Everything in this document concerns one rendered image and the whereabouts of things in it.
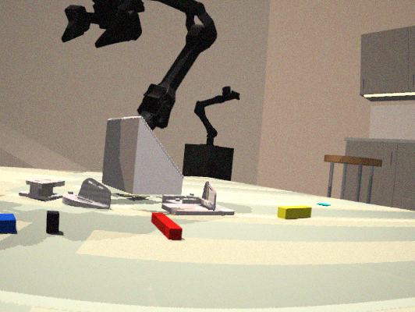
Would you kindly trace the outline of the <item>yellow rectangular block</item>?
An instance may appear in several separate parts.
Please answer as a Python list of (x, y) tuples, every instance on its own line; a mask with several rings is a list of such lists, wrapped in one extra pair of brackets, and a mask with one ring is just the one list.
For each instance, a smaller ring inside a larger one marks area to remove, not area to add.
[(278, 207), (278, 218), (309, 218), (312, 207), (307, 206), (281, 206)]

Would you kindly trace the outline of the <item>blue rectangular block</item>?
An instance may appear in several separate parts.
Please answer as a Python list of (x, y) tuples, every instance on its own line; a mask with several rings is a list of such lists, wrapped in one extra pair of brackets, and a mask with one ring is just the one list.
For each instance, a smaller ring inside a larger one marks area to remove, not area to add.
[(13, 214), (0, 214), (0, 233), (16, 233), (16, 218)]

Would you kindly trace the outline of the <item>red rectangular bar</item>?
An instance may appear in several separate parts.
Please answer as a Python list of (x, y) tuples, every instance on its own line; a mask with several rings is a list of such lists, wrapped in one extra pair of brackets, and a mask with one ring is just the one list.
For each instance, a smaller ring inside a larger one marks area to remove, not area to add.
[(151, 213), (151, 221), (168, 239), (182, 240), (183, 228), (163, 213)]

